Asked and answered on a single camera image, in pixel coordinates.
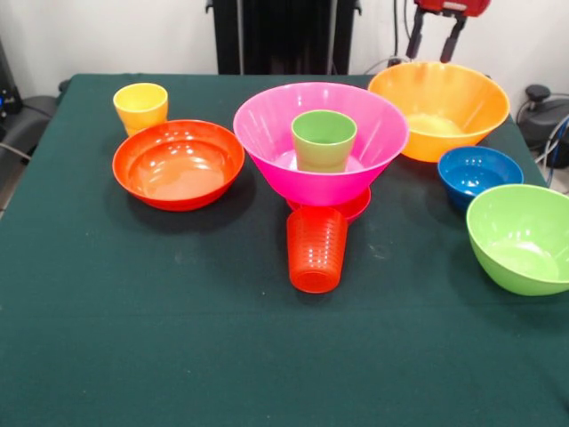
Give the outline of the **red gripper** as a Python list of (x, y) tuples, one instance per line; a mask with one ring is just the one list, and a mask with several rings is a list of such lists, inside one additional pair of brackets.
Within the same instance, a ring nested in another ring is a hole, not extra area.
[[(466, 17), (478, 17), (489, 6), (489, 0), (415, 0), (414, 3), (423, 11), (446, 15), (452, 13), (461, 15), (455, 17), (456, 22), (449, 37), (445, 40), (445, 45), (440, 56), (442, 63), (451, 61), (459, 36), (465, 27), (467, 21)], [(421, 30), (423, 21), (424, 12), (416, 12), (414, 15), (413, 31), (406, 51), (406, 56), (409, 59), (415, 59), (417, 57), (422, 39)]]

